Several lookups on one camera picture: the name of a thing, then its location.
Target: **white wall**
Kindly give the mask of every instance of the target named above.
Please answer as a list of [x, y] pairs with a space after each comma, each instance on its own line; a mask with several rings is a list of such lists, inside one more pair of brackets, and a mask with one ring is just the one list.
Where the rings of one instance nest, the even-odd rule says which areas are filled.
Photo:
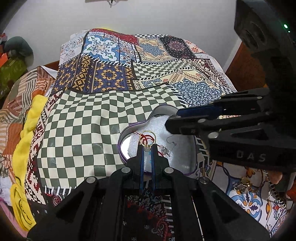
[[71, 34], [105, 27], [125, 34], [170, 34], [197, 44], [225, 66], [237, 42], [236, 0], [27, 0], [5, 29], [34, 52], [29, 69], [59, 60]]

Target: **brown striped fabric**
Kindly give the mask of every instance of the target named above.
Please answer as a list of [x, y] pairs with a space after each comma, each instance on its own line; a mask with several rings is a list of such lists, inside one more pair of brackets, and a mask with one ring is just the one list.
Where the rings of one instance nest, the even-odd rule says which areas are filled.
[[45, 95], [55, 79], [41, 66], [23, 75], [13, 85], [0, 110], [0, 162], [9, 170], [9, 177], [15, 183], [12, 169], [12, 155], [20, 141], [26, 112], [31, 108], [32, 99]]

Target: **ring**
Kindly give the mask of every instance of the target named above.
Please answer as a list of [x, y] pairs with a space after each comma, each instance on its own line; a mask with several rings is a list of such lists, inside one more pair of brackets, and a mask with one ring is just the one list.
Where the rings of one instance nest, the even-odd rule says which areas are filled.
[[[147, 145], [145, 145], [145, 144], [143, 144], [143, 143], [141, 142], [141, 136], [142, 136], [142, 134], [143, 134], [144, 132], [149, 132], [149, 133], [152, 133], [152, 134], [154, 135], [155, 138], [154, 138], [154, 141], [153, 141], [151, 144], [148, 144], [148, 142], [147, 142]], [[141, 144], [142, 146], [144, 146], [144, 147], [151, 147], [153, 144], [156, 143], [156, 135], [155, 135], [152, 131], [143, 131], [143, 132], [140, 134], [139, 142], [140, 142], [140, 144]]]

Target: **yellow cloth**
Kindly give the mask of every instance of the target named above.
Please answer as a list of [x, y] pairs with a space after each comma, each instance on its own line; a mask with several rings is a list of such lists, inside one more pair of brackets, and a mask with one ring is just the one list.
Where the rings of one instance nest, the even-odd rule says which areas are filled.
[[10, 199], [15, 219], [25, 231], [29, 231], [36, 224], [25, 194], [25, 175], [33, 130], [37, 125], [46, 101], [47, 97], [42, 95], [36, 95], [34, 97], [32, 107], [28, 112], [27, 120], [24, 124], [24, 129], [20, 133], [21, 140], [17, 144], [12, 156], [12, 168], [16, 183], [11, 186]]

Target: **pink fabric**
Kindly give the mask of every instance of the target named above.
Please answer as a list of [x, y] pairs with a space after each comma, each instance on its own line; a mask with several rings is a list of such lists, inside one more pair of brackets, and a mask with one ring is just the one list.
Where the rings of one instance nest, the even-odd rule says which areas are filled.
[[17, 223], [15, 217], [12, 215], [12, 213], [9, 211], [8, 207], [6, 206], [6, 204], [3, 202], [3, 199], [0, 199], [0, 206], [2, 207], [3, 211], [5, 212], [6, 216], [8, 217], [8, 219], [10, 220], [10, 222], [12, 223], [12, 225], [15, 227], [15, 229], [23, 236], [23, 237], [27, 237], [28, 232], [24, 231], [19, 224]]

